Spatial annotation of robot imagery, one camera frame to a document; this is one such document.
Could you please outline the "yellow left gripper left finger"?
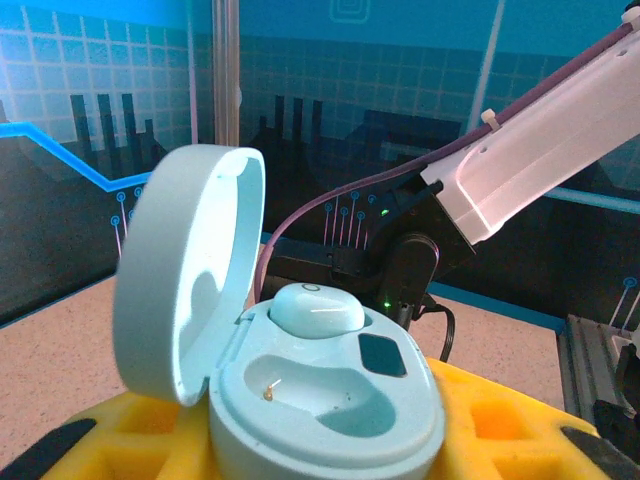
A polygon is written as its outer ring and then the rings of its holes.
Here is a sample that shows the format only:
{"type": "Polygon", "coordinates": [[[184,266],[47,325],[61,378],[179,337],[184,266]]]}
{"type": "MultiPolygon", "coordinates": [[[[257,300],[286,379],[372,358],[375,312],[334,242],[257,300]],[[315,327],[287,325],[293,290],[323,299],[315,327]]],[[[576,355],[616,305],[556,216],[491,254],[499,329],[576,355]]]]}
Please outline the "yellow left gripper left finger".
{"type": "Polygon", "coordinates": [[[216,479],[208,404],[122,393],[71,417],[1,469],[3,479],[216,479]]]}

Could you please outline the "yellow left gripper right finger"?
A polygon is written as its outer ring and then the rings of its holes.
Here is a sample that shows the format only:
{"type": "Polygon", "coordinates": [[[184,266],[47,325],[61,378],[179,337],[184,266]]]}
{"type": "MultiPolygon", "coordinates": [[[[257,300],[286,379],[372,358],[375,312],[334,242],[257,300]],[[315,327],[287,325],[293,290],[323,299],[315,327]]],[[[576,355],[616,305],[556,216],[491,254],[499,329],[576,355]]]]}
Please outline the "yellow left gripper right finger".
{"type": "Polygon", "coordinates": [[[445,439],[429,479],[637,479],[588,422],[433,358],[445,439]]]}

